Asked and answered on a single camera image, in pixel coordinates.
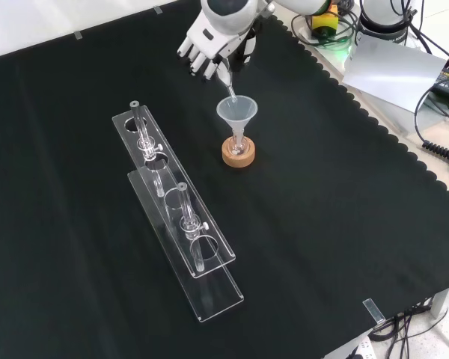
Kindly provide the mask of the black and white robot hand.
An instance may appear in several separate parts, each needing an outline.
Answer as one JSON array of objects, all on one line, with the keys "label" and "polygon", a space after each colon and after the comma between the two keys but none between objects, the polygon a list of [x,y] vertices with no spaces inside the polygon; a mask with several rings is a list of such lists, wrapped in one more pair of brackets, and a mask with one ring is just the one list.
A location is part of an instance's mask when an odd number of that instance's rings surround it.
[{"label": "black and white robot hand", "polygon": [[203,72],[206,80],[217,76],[227,87],[233,74],[239,72],[251,59],[257,42],[255,26],[242,34],[223,34],[200,12],[186,33],[177,55],[189,60],[191,74]]}]

